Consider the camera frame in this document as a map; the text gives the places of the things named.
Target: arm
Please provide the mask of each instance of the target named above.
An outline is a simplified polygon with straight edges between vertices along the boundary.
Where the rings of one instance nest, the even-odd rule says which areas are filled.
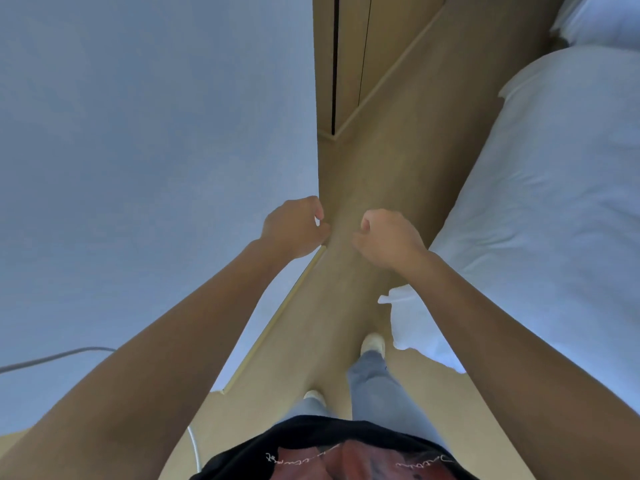
[[[640,417],[427,251],[401,214],[368,211],[353,243],[418,292],[536,478],[638,478]]]
[[[329,235],[317,197],[287,201],[222,271],[98,365],[0,460],[2,478],[160,475],[268,284]]]

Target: jeans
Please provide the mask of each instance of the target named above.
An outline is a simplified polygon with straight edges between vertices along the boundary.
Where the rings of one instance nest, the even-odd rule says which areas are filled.
[[[447,448],[431,421],[387,370],[378,352],[365,352],[347,372],[351,391],[351,415],[398,433],[418,436]],[[280,421],[294,416],[335,417],[320,401],[302,399]]]

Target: person's right hand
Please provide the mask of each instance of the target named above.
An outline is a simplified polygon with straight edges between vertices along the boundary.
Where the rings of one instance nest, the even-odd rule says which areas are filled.
[[[426,248],[420,234],[400,212],[378,209],[364,213],[353,246],[376,266],[399,270]]]

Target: white sneaker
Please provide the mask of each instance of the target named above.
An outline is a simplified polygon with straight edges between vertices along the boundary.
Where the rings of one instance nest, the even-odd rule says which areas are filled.
[[[319,401],[324,407],[326,407],[326,401],[324,400],[324,396],[320,394],[318,391],[310,390],[308,393],[304,395],[302,399],[308,399],[309,397],[312,397],[316,401]]]
[[[382,358],[385,357],[385,339],[379,333],[370,333],[364,338],[360,348],[360,355],[370,350],[375,350],[382,355]]]

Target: wooden floor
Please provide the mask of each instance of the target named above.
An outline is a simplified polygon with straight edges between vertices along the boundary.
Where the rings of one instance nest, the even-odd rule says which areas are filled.
[[[210,394],[193,421],[206,461],[260,434],[309,388],[350,418],[345,371],[373,330],[388,366],[452,453],[480,478],[529,479],[526,466],[467,376],[391,346],[380,294],[403,284],[351,249],[369,208],[400,210],[428,244],[442,226],[500,109],[498,91],[542,54],[562,0],[447,0],[444,10],[337,143],[320,139],[328,250],[228,395]],[[163,479],[194,472],[184,437]]]

